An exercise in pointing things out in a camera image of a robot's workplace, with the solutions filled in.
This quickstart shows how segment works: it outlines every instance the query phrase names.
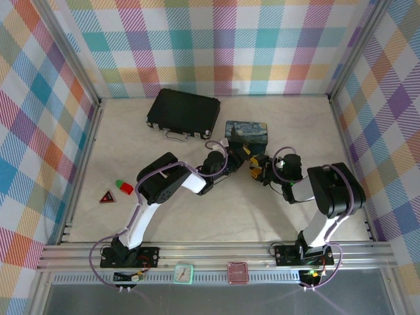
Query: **colorful checkered fabric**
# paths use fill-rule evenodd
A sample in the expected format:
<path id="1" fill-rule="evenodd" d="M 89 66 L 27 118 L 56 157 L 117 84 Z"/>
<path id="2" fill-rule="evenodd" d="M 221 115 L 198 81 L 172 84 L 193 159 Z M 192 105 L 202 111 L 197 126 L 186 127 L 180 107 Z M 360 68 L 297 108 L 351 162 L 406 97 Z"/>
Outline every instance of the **colorful checkered fabric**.
<path id="1" fill-rule="evenodd" d="M 367 207 L 420 312 L 420 1 L 392 2 L 338 100 Z"/>
<path id="2" fill-rule="evenodd" d="M 340 77 L 340 75 L 343 72 L 343 67 L 345 66 L 345 64 L 348 61 L 348 58 L 350 57 L 350 55 L 352 54 L 353 50 L 354 50 L 354 46 L 355 44 L 359 41 L 362 33 L 363 33 L 363 29 L 366 26 L 366 23 L 369 20 L 370 14 L 373 12 L 373 9 L 375 8 L 375 5 L 377 4 L 378 0 L 369 0 L 369 4 L 367 5 L 365 11 L 363 12 L 362 18 L 360 19 L 356 29 L 353 32 L 353 35 L 350 39 L 350 41 L 347 44 L 347 47 L 340 59 L 340 63 L 338 64 L 338 66 L 336 67 L 333 77 L 331 79 L 331 81 L 329 82 L 328 88 L 327 88 L 327 94 L 331 94 L 332 89 L 334 88 L 337 79 Z"/>
<path id="3" fill-rule="evenodd" d="M 15 315 L 58 232 L 93 105 L 30 0 L 0 2 L 0 314 Z"/>
<path id="4" fill-rule="evenodd" d="M 112 97 L 156 96 L 162 87 L 201 95 L 324 94 L 339 47 L 348 46 L 345 34 L 350 40 L 357 27 L 350 26 L 356 8 L 367 5 L 67 0 L 66 14 L 50 2 L 100 94 Z"/>

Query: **gray floor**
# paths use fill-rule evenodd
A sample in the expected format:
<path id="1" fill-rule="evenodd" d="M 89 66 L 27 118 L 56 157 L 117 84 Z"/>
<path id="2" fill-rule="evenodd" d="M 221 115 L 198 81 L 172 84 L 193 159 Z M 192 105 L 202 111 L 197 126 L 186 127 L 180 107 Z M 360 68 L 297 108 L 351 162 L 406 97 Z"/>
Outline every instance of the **gray floor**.
<path id="1" fill-rule="evenodd" d="M 104 285 L 53 285 L 44 315 L 393 314 L 379 270 L 344 270 L 317 292 L 298 285 L 144 285 L 119 294 Z"/>

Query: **white floor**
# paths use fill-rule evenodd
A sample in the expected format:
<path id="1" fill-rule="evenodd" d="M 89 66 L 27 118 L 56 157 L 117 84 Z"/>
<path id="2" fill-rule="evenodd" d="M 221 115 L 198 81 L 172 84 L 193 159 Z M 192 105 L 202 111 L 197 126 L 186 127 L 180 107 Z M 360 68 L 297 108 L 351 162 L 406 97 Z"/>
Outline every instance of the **white floor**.
<path id="1" fill-rule="evenodd" d="M 222 107 L 212 139 L 224 135 L 226 120 L 268 124 L 266 153 L 294 147 L 306 168 L 346 161 L 333 116 L 324 97 L 220 98 Z M 97 134 L 69 240 L 92 242 L 121 230 L 135 194 L 115 186 L 117 179 L 135 185 L 138 172 L 170 151 L 181 161 L 201 165 L 208 150 L 204 140 L 179 143 L 146 126 L 153 99 L 110 99 Z M 99 204 L 111 190 L 116 203 Z M 314 216 L 315 201 L 290 205 L 269 187 L 254 181 L 244 165 L 230 178 L 199 197 L 181 188 L 156 212 L 145 241 L 266 241 L 295 240 Z M 343 223 L 333 240 L 368 240 L 363 211 Z"/>

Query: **clock face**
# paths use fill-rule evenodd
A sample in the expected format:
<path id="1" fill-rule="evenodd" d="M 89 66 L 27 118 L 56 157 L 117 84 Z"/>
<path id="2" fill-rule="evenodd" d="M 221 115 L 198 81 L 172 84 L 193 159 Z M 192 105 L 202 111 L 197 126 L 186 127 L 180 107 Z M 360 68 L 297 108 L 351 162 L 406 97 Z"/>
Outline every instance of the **clock face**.
<path id="1" fill-rule="evenodd" d="M 191 284 L 194 267 L 191 264 L 178 264 L 175 266 L 174 284 Z"/>

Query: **small triangular warning sign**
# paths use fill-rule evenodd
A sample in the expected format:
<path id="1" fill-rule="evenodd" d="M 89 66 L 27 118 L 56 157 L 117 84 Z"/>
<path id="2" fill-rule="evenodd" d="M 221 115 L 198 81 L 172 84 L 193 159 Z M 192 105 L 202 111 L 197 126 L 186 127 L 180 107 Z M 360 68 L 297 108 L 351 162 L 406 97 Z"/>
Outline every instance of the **small triangular warning sign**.
<path id="1" fill-rule="evenodd" d="M 100 203 L 108 203 L 108 202 L 116 202 L 116 199 L 112 195 L 111 191 L 108 190 L 104 197 L 102 197 L 101 200 L 99 200 Z"/>

